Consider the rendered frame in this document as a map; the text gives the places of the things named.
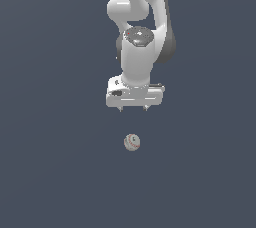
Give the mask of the white baseball with red stitching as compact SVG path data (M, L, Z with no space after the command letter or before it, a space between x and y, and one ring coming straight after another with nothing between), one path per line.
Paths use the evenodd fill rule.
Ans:
M128 151L136 151L140 147L140 138L136 134L128 134L124 139L124 146Z

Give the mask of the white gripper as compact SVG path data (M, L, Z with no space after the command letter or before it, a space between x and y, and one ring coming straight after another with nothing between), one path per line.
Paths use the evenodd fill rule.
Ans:
M115 76L108 81L106 105L118 107L120 112L126 106L142 106L143 111L147 111L150 106L162 102L164 91L165 86L161 83L130 87L122 82L120 76Z

